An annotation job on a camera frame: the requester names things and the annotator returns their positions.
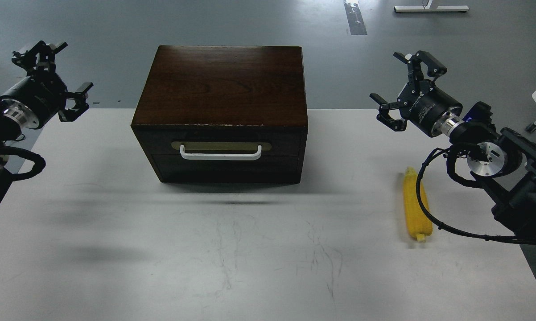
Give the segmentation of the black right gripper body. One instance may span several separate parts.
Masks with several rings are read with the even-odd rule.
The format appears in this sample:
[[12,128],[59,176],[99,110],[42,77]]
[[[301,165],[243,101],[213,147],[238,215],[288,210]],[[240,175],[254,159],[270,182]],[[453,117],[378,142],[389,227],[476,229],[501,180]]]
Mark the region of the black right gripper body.
[[460,115],[462,104],[435,86],[431,80],[421,80],[418,83],[419,89],[409,83],[403,87],[398,96],[398,101],[403,104],[399,113],[427,136],[439,136],[443,115],[446,112]]

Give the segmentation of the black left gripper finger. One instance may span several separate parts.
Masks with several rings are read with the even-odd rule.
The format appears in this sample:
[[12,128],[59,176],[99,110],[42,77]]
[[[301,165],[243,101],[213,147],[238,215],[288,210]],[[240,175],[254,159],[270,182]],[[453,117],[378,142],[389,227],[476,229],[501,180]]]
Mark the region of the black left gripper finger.
[[78,117],[83,115],[84,112],[86,112],[90,108],[86,100],[88,98],[88,91],[92,87],[92,82],[84,82],[77,89],[77,92],[66,92],[63,94],[63,97],[66,100],[72,100],[75,104],[72,108],[60,108],[60,110],[58,110],[58,117],[60,119],[60,122],[74,122]]
[[24,69],[27,74],[36,74],[45,71],[50,74],[56,73],[55,55],[60,53],[68,43],[45,43],[38,41],[31,49],[21,53],[12,53],[12,63]]

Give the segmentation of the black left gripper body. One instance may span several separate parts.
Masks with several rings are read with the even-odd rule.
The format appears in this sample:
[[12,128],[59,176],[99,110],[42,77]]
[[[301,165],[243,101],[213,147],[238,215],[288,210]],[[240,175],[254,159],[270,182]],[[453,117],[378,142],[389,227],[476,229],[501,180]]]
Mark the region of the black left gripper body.
[[66,106],[66,84],[56,73],[27,76],[0,96],[2,113],[20,128],[40,129]]

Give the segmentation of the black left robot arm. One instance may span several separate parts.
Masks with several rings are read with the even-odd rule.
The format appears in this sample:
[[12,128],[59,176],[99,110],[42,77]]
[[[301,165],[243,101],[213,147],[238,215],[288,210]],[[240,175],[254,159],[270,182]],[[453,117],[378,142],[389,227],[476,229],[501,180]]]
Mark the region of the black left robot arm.
[[14,181],[35,177],[46,166],[41,155],[7,142],[19,141],[24,128],[43,128],[55,115],[62,122],[73,122],[89,109],[93,84],[85,82],[72,93],[56,72],[55,57],[66,47],[65,42],[39,41],[12,54],[13,64],[26,75],[0,96],[0,203]]

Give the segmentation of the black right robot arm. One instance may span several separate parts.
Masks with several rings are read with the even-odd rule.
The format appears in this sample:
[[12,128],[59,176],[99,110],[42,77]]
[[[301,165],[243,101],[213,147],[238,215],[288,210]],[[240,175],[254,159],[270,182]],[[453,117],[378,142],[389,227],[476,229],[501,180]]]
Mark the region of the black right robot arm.
[[449,148],[437,148],[429,154],[417,182],[421,182],[432,160],[445,155],[448,176],[460,185],[486,191],[495,203],[495,220],[513,235],[489,236],[458,230],[439,221],[420,203],[426,217],[439,229],[455,235],[536,245],[536,144],[510,128],[498,132],[491,120],[491,107],[484,102],[477,102],[461,117],[462,104],[435,84],[447,73],[447,67],[431,53],[395,52],[394,57],[406,65],[408,81],[395,102],[370,94],[379,105],[377,120],[395,132],[404,131],[409,121],[427,136],[443,134],[451,143]]

